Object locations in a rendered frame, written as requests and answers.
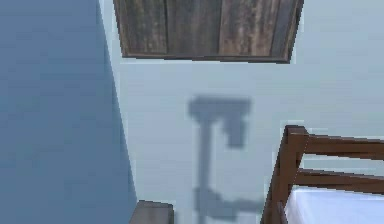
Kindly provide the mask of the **grey-brown wooden furniture top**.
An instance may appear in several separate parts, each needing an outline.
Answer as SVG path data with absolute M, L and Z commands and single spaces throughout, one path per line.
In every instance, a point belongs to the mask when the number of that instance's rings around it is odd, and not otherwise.
M 129 224 L 174 224 L 173 205 L 139 200 Z

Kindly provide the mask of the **brown wooden bed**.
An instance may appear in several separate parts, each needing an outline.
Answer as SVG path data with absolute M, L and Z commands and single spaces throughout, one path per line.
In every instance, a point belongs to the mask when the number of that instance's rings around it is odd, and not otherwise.
M 384 161 L 384 140 L 309 134 L 286 125 L 260 224 L 288 224 L 284 207 L 294 185 L 384 195 L 384 177 L 303 169 L 304 154 Z

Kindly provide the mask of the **weathered wooden framed picture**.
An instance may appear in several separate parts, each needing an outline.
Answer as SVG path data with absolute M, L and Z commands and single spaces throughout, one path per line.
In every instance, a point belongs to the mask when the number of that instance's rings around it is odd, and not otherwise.
M 304 0 L 113 0 L 124 58 L 288 64 Z

